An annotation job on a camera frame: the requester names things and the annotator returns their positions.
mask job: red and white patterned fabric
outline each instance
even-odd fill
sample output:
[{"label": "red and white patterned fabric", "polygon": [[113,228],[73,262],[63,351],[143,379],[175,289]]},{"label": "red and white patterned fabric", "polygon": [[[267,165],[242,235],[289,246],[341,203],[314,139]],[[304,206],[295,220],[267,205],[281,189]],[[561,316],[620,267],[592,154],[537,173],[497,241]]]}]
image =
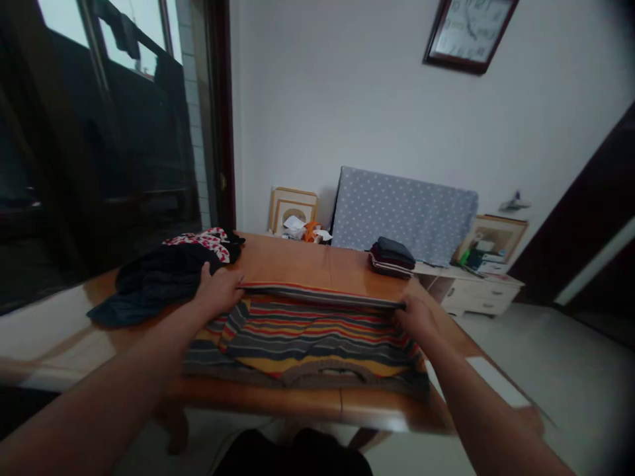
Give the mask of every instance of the red and white patterned fabric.
[{"label": "red and white patterned fabric", "polygon": [[220,262],[230,262],[230,252],[222,245],[222,243],[229,243],[227,233],[222,228],[210,228],[200,233],[184,233],[163,242],[164,245],[168,246],[180,245],[181,243],[198,243],[208,250],[214,251]]}]

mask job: white cabinet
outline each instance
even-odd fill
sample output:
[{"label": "white cabinet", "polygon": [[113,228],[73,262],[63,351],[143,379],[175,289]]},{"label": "white cabinet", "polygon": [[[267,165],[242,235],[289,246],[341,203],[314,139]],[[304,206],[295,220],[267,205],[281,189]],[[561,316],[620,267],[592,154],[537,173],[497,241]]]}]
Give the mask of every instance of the white cabinet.
[{"label": "white cabinet", "polygon": [[464,312],[500,315],[524,286],[510,276],[480,278],[455,266],[435,268],[417,263],[414,273],[441,307],[456,316]]}]

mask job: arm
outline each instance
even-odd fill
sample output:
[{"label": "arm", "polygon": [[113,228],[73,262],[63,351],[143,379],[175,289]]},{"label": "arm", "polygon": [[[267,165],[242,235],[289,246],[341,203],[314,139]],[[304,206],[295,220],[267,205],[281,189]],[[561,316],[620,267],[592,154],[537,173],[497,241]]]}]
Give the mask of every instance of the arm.
[{"label": "arm", "polygon": [[201,270],[194,299],[95,370],[0,444],[2,474],[103,474],[179,375],[189,342],[242,297],[239,271]]},{"label": "arm", "polygon": [[459,438],[478,475],[572,475],[556,454],[437,332],[432,313],[407,296],[395,317],[430,359]]}]

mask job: person's left hand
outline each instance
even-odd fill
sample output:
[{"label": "person's left hand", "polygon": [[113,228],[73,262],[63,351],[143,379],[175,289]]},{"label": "person's left hand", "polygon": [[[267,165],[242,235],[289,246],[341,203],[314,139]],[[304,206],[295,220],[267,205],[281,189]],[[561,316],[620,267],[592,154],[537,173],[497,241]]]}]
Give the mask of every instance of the person's left hand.
[{"label": "person's left hand", "polygon": [[236,289],[244,278],[241,270],[227,271],[225,268],[210,276],[210,264],[205,262],[200,270],[200,284],[192,300],[200,318],[208,322],[233,308],[245,293],[244,290]]}]

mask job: wall clock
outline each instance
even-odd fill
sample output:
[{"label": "wall clock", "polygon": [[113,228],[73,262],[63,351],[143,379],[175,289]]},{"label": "wall clock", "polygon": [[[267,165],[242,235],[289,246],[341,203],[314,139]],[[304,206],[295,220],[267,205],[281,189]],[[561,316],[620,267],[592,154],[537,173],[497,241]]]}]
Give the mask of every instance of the wall clock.
[{"label": "wall clock", "polygon": [[487,71],[518,0],[443,0],[424,63],[474,74]]}]

